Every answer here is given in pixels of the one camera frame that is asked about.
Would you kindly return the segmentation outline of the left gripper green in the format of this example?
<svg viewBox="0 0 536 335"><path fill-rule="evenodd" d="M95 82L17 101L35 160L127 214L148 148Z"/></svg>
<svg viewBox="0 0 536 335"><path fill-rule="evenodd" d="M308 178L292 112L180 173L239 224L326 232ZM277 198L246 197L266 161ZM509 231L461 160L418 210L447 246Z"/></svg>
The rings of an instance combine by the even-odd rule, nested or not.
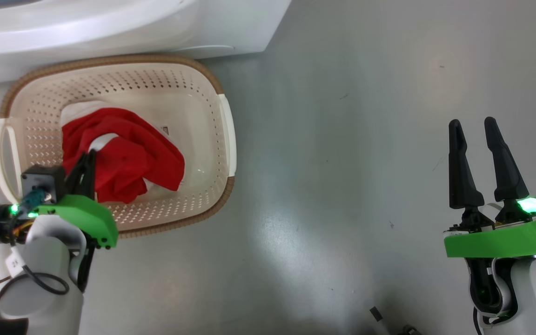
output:
<svg viewBox="0 0 536 335"><path fill-rule="evenodd" d="M117 246L119 232L111 211L95 201L96 151L82 153L66 177L66 195L55 204L39 206L34 228L38 224L66 222L87 233L102 248Z"/></svg>

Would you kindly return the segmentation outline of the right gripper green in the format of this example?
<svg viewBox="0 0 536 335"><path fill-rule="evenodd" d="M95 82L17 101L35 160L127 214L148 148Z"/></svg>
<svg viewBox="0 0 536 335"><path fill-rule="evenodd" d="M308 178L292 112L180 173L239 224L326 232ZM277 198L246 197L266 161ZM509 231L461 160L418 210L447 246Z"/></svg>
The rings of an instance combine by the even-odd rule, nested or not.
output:
<svg viewBox="0 0 536 335"><path fill-rule="evenodd" d="M484 121L487 146L493 155L497 187L496 201L518 200L517 208L532 216L529 222L497 224L494 230L444 232L448 257L508 258L536 255L536 197L529 197L515 159L506 144L495 118ZM449 207L474 208L485 204L475 187L468 159L468 145L459 120L449 123Z"/></svg>

